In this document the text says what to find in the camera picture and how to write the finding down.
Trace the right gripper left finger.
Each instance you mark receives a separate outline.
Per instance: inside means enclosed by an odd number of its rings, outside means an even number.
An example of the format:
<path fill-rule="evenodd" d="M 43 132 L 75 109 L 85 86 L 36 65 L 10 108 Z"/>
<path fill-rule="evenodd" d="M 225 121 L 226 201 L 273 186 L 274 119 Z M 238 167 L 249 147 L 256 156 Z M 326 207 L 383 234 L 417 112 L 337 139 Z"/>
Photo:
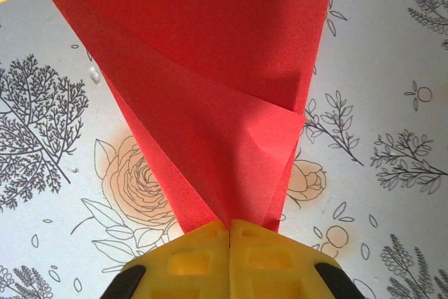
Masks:
<path fill-rule="evenodd" d="M 229 298 L 230 237 L 213 221 L 127 263 L 102 298 Z"/>

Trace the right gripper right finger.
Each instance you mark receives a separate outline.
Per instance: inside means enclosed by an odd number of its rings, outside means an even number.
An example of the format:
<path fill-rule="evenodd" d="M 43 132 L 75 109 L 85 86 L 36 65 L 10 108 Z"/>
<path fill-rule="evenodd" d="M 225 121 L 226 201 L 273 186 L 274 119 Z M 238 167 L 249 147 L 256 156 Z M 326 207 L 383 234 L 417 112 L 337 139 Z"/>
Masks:
<path fill-rule="evenodd" d="M 353 298 L 329 255 L 243 220 L 230 224 L 231 298 Z"/>

